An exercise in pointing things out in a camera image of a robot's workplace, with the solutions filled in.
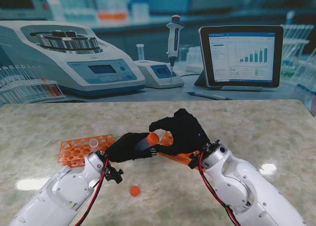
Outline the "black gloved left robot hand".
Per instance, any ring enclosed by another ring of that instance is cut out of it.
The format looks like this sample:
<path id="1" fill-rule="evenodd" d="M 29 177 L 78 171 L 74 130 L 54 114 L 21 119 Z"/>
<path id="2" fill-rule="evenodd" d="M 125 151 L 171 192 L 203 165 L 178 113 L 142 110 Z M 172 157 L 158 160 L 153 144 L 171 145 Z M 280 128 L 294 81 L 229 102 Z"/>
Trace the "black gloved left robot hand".
<path id="1" fill-rule="evenodd" d="M 105 151 L 111 162 L 125 162 L 141 158 L 149 158 L 157 155 L 155 148 L 149 148 L 143 151 L 135 149 L 136 145 L 147 137 L 149 133 L 126 133 L 115 141 Z"/>

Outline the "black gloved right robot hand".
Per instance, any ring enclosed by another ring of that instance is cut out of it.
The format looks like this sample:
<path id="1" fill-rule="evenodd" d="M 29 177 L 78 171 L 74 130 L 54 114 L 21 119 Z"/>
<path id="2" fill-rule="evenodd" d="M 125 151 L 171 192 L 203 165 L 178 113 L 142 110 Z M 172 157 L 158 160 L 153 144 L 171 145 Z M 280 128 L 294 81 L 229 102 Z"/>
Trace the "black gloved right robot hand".
<path id="1" fill-rule="evenodd" d="M 150 132 L 158 129 L 169 131 L 173 137 L 170 146 L 156 145 L 155 149 L 163 154 L 178 155 L 201 150 L 210 140 L 198 120 L 186 109 L 179 109 L 173 117 L 165 117 L 152 122 Z"/>

